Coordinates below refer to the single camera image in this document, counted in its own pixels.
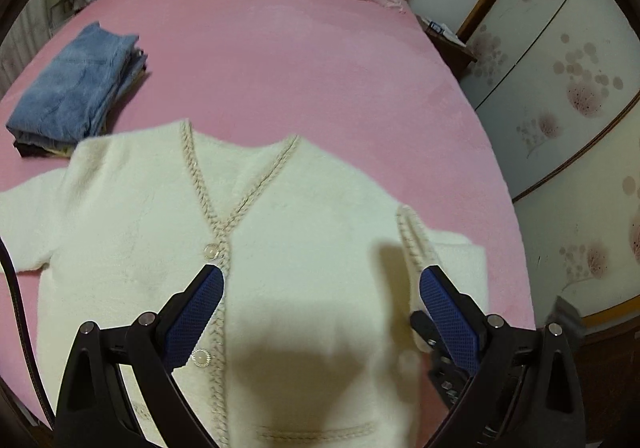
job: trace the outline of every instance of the pearl button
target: pearl button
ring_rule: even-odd
[[[220,250],[218,249],[218,245],[216,244],[207,244],[204,247],[204,256],[207,257],[210,261],[215,260],[220,256]]]
[[[211,363],[211,354],[205,349],[195,349],[191,353],[191,361],[198,367],[207,367]]]

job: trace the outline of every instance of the blue denim jeans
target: blue denim jeans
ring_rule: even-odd
[[[145,66],[137,41],[88,25],[24,92],[6,128],[18,143],[54,150],[100,135],[114,101]]]

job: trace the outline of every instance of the cream sweater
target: cream sweater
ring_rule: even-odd
[[[215,247],[225,298],[199,362],[174,377],[222,448],[413,446],[420,356],[408,316],[425,262],[416,241],[487,302],[482,248],[421,226],[304,139],[243,148],[188,121],[88,139],[67,168],[0,194],[16,268],[43,268],[37,358],[54,407],[83,321],[106,329],[158,311]],[[143,431],[162,445],[124,376]]]

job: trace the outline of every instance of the pink bed sheet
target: pink bed sheet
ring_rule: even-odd
[[[64,27],[0,102],[0,190],[65,162],[21,159],[4,129],[21,93],[87,24],[140,35],[149,76],[114,132],[191,118],[241,145],[300,133],[486,248],[490,306],[533,327],[518,222],[491,145],[415,18],[361,0],[99,0]],[[37,275],[21,276],[35,338]],[[6,284],[0,375],[42,417]]]

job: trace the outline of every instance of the wooden bedside table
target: wooden bedside table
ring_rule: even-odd
[[[418,22],[420,22],[420,27],[424,33],[431,39],[438,53],[440,53],[444,63],[449,66],[453,76],[455,76],[457,80],[460,80],[469,64],[471,64],[471,62],[477,62],[478,59],[468,48],[463,48],[453,43],[444,37],[444,35],[434,32],[420,17],[416,18]]]

